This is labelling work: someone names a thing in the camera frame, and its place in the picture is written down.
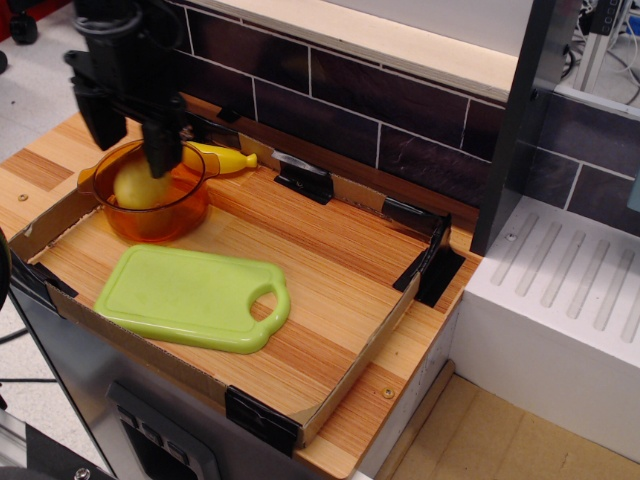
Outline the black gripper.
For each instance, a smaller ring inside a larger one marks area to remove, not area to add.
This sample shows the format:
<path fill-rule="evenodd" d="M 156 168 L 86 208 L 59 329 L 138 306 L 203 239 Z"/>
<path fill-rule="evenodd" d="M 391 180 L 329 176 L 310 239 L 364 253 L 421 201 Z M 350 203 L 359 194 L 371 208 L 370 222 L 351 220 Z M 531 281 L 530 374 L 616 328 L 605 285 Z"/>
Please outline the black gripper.
<path fill-rule="evenodd" d="M 184 113 L 174 50 L 184 40 L 183 21 L 164 1 L 75 1 L 76 31 L 84 51 L 70 50 L 79 111 L 96 143 L 107 151 L 126 135 L 125 115 L 143 119 L 143 150 L 160 179 L 182 162 Z"/>

